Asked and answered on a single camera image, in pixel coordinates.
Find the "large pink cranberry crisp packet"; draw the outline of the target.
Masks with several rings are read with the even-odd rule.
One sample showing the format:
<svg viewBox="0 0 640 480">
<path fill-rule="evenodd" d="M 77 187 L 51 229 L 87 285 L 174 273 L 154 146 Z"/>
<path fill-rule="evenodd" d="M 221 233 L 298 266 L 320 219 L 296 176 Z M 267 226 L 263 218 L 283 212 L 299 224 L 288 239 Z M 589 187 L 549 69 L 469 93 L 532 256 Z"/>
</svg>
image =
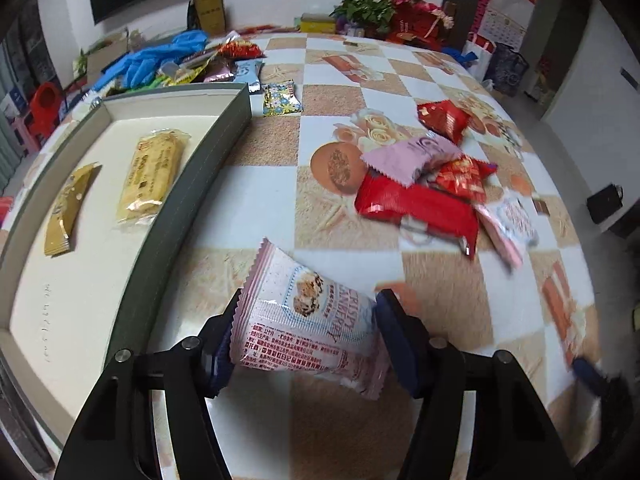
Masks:
<svg viewBox="0 0 640 480">
<path fill-rule="evenodd" d="M 266 238 L 235 308 L 230 359 L 255 370 L 318 376 L 368 400 L 380 396 L 390 368 L 374 301 Z"/>
</svg>

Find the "long red snack packet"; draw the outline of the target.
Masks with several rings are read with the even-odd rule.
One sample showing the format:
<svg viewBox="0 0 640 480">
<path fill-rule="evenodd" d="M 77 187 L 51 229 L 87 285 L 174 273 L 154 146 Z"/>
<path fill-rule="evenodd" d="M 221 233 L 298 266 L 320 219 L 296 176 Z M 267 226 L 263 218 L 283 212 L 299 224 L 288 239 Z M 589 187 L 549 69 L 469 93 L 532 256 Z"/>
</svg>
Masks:
<svg viewBox="0 0 640 480">
<path fill-rule="evenodd" d="M 396 226 L 410 220 L 419 233 L 455 240 L 469 259 L 475 257 L 477 214 L 470 204 L 444 192 L 420 184 L 405 188 L 370 170 L 360 184 L 355 209 L 364 218 Z"/>
</svg>

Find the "small pink-white snack packet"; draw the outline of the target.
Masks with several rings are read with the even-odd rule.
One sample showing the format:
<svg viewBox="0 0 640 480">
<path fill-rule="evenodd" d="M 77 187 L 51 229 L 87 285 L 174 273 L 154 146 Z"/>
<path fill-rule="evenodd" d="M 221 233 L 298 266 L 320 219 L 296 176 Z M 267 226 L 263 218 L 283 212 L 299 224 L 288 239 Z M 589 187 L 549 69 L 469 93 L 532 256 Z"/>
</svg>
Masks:
<svg viewBox="0 0 640 480">
<path fill-rule="evenodd" d="M 502 260 L 519 269 L 529 248 L 538 244 L 538 232 L 518 196 L 506 193 L 500 200 L 473 208 Z"/>
</svg>

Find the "red foil candy packet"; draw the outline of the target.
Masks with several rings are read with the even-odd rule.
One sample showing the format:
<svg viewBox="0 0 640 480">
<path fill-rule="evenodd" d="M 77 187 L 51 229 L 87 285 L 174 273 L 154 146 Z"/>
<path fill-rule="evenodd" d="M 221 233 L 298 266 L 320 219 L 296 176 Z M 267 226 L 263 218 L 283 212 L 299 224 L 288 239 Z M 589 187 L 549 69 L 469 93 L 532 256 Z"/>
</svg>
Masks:
<svg viewBox="0 0 640 480">
<path fill-rule="evenodd" d="M 495 174 L 498 165 L 463 155 L 446 162 L 436 171 L 431 182 L 440 190 L 472 203 L 484 204 L 487 195 L 484 180 Z"/>
</svg>

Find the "plain pink snack packet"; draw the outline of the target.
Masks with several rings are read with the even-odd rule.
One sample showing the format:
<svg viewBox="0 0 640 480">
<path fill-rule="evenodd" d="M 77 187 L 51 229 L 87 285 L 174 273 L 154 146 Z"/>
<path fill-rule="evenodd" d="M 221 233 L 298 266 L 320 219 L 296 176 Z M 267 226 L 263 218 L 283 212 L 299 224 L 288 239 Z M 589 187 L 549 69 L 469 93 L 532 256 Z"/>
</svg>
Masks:
<svg viewBox="0 0 640 480">
<path fill-rule="evenodd" d="M 430 133 L 368 151 L 361 159 L 379 174 L 408 188 L 422 174 L 462 155 L 456 144 L 437 133 Z"/>
</svg>

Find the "light yellow snack packet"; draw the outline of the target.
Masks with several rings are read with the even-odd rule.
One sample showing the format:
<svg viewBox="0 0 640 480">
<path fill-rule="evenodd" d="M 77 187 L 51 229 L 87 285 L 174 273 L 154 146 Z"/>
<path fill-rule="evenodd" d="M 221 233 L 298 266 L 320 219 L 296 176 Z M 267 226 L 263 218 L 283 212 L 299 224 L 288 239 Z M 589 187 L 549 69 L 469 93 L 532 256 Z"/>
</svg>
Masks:
<svg viewBox="0 0 640 480">
<path fill-rule="evenodd" d="M 160 212 L 190 139 L 179 129 L 162 129 L 138 140 L 117 204 L 118 223 L 145 223 Z"/>
</svg>

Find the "dark gold snack packet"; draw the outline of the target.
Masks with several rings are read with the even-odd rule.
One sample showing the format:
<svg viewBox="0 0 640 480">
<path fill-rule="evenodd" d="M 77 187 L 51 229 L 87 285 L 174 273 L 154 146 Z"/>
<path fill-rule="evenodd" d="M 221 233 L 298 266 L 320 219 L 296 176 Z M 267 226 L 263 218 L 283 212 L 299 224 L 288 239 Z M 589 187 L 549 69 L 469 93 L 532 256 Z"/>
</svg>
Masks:
<svg viewBox="0 0 640 480">
<path fill-rule="evenodd" d="M 80 208 L 101 167 L 101 164 L 93 162 L 74 170 L 66 179 L 47 223 L 43 246 L 47 257 L 57 257 L 72 250 L 72 236 Z"/>
</svg>

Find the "green-sided shallow box tray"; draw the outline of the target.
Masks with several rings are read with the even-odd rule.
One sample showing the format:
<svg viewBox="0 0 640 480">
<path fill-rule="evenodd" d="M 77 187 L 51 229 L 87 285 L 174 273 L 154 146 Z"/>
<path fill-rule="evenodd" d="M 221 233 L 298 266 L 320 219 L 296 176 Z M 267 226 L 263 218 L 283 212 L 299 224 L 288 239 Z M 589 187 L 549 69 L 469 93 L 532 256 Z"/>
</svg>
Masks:
<svg viewBox="0 0 640 480">
<path fill-rule="evenodd" d="M 1 254 L 1 359 L 39 427 L 63 445 L 105 363 L 144 350 L 186 234 L 250 122 L 242 84 L 187 84 L 93 107 L 48 157 L 17 208 Z M 188 137 L 156 217 L 117 220 L 138 141 Z M 53 205 L 72 172 L 96 165 L 65 255 L 43 252 Z"/>
</svg>

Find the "dark patterned gift bag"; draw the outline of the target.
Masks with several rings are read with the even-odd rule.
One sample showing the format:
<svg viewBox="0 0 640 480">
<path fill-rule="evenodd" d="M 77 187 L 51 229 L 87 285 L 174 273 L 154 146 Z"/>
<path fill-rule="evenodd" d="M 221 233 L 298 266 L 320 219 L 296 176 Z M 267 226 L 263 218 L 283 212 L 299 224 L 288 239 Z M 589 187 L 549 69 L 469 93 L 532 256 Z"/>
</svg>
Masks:
<svg viewBox="0 0 640 480">
<path fill-rule="evenodd" d="M 484 79 L 490 80 L 492 88 L 506 96 L 515 96 L 529 69 L 523 55 L 507 44 L 496 43 Z"/>
</svg>

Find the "red plastic stool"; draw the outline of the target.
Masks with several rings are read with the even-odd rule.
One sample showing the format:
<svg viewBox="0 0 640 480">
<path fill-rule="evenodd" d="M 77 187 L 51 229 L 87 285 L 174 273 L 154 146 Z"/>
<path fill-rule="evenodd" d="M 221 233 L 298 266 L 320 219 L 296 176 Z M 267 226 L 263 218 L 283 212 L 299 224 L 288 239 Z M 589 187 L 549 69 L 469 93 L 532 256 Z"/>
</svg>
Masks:
<svg viewBox="0 0 640 480">
<path fill-rule="evenodd" d="M 32 134 L 42 136 L 44 140 L 58 126 L 58 111 L 62 103 L 62 93 L 53 82 L 45 82 L 36 90 L 30 101 L 32 113 Z"/>
</svg>

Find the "pink flower red gift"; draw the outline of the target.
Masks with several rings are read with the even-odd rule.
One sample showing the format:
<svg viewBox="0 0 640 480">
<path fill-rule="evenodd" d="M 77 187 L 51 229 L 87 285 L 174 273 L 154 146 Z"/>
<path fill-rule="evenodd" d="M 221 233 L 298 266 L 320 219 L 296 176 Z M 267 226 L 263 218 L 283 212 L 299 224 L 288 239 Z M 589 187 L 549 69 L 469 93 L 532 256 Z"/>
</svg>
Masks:
<svg viewBox="0 0 640 480">
<path fill-rule="evenodd" d="M 394 14 L 386 40 L 440 51 L 454 27 L 454 11 L 426 0 L 390 0 Z"/>
</svg>

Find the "green potted plant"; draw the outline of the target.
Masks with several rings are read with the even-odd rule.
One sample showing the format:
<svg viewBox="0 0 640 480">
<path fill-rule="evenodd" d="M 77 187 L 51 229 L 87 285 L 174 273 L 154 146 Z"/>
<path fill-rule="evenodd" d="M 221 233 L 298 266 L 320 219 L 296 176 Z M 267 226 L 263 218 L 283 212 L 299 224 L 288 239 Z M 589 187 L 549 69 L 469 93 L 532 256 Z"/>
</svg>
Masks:
<svg viewBox="0 0 640 480">
<path fill-rule="evenodd" d="M 342 0 L 331 12 L 342 34 L 362 30 L 363 36 L 370 38 L 384 38 L 394 14 L 392 0 Z"/>
</svg>

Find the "yellow-green box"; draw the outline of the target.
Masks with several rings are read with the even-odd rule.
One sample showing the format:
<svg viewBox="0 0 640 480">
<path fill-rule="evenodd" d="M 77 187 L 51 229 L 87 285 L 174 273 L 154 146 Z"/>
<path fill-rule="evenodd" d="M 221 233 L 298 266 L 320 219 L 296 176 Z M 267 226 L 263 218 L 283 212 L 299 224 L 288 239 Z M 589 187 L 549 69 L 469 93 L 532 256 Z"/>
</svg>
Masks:
<svg viewBox="0 0 640 480">
<path fill-rule="evenodd" d="M 328 14 L 304 13 L 298 27 L 306 34 L 334 35 L 336 32 L 335 18 Z"/>
</svg>

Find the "white red-handled gift bag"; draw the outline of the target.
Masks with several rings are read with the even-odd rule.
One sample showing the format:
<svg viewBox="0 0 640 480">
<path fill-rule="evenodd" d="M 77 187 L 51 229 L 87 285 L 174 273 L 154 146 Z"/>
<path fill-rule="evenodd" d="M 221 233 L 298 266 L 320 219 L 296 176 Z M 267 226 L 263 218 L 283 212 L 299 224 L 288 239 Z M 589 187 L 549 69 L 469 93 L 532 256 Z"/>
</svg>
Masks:
<svg viewBox="0 0 640 480">
<path fill-rule="evenodd" d="M 478 56 L 478 61 L 467 68 L 470 75 L 478 82 L 485 79 L 485 75 L 496 50 L 496 44 L 491 40 L 480 36 L 477 32 L 470 32 L 466 38 L 462 53 L 473 51 Z"/>
</svg>

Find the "wall calendar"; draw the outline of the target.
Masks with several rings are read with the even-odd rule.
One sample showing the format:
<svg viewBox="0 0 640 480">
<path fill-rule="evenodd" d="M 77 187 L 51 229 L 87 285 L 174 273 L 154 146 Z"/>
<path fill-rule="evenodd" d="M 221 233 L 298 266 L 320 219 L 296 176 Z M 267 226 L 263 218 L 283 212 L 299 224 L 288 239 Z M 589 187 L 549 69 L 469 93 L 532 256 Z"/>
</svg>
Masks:
<svg viewBox="0 0 640 480">
<path fill-rule="evenodd" d="M 521 49 L 535 3 L 530 0 L 489 0 L 478 33 L 494 44 Z"/>
</svg>

